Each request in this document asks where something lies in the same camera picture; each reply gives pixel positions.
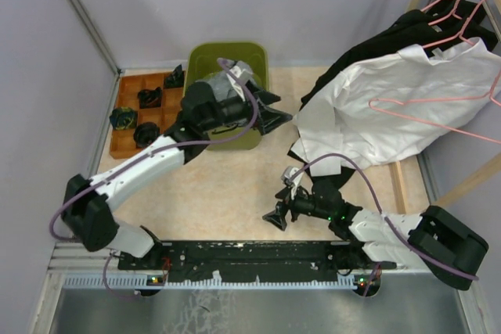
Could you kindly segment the grey shirt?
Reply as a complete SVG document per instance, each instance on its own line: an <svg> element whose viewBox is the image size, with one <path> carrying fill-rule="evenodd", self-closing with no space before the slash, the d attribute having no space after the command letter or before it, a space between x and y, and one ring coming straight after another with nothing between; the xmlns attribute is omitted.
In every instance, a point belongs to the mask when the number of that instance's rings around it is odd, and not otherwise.
<svg viewBox="0 0 501 334"><path fill-rule="evenodd" d="M260 87L261 79L254 74L254 71L247 63L239 60L231 62L230 66L231 74L220 70L202 78L203 82L211 86L214 97L218 102L233 97L244 99L243 90L236 83L234 77L239 78L246 84L250 91Z"/></svg>

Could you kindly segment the pink hanger of grey shirt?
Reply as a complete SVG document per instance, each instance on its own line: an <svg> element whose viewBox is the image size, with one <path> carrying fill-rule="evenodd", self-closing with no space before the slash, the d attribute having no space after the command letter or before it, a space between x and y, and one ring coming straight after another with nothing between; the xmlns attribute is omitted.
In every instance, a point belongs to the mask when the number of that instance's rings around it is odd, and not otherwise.
<svg viewBox="0 0 501 334"><path fill-rule="evenodd" d="M500 73L497 73L487 91L480 95L410 99L407 101L375 98L369 100L368 106L370 109L387 114L388 116L441 128L446 131L500 145L499 138L488 137L462 129L464 125L473 120L488 104L500 107L500 101L496 98L499 79Z"/></svg>

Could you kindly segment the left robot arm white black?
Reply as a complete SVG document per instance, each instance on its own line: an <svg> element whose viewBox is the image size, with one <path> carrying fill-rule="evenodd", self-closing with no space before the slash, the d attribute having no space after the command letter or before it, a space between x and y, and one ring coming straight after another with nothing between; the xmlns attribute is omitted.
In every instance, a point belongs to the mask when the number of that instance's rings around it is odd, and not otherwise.
<svg viewBox="0 0 501 334"><path fill-rule="evenodd" d="M163 250L146 228L119 222L113 216L129 196L161 175L183 167L214 144L209 134L220 127L243 125L267 135L292 116L272 108L278 95L247 82L243 96L218 101L203 81L191 84L181 101L176 121L143 151L117 167L91 178L77 174L67 183L60 209L63 223L88 252L110 249L135 257L143 267L157 267Z"/></svg>

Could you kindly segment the white shirt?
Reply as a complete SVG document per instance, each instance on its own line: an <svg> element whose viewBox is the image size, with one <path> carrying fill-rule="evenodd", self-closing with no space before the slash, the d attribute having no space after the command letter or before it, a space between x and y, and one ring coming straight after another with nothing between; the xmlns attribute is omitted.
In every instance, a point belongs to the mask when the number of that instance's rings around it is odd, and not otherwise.
<svg viewBox="0 0 501 334"><path fill-rule="evenodd" d="M291 152L315 177L339 174L348 162L362 169L416 155L460 128L488 103L500 57L480 38L427 55L420 45L353 63L297 113Z"/></svg>

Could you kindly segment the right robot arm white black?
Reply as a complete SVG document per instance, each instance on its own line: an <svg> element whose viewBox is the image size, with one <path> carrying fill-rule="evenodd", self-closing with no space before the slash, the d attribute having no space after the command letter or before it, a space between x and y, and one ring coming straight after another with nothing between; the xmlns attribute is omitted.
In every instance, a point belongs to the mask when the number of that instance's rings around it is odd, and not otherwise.
<svg viewBox="0 0 501 334"><path fill-rule="evenodd" d="M346 201L328 180L307 190L297 183L276 194L273 211L263 220L279 230L301 215L328 221L336 237L350 242L351 262L359 268L393 263L430 271L438 280L467 290L488 252L488 243L441 207L421 214L379 214Z"/></svg>

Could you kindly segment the pink hanger of white shirt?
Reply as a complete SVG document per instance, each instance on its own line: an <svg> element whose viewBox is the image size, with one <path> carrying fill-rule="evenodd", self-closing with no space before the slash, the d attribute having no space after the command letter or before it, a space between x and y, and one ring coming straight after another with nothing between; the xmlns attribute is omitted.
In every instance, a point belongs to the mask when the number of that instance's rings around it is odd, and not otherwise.
<svg viewBox="0 0 501 334"><path fill-rule="evenodd" d="M435 41L435 42L431 42L427 45L423 45L422 48L423 49L426 49L426 48L432 48L432 47L435 47L435 46L438 46L438 45L442 45L444 43L447 43L449 41L453 41L457 38L459 38L461 41L466 41L468 42L469 40L464 38L463 37L463 34L464 34L464 31L467 29L467 26L470 24L470 22L472 21L473 17L474 17L474 14L478 11L478 9L486 2L487 0L481 0L477 3L477 5L474 7L474 9L472 10L472 12L470 13L470 15L466 18L466 19L462 19L463 23L462 23L462 26L461 28L452 36L448 37L448 38L444 38L442 40L439 40L439 41Z"/></svg>

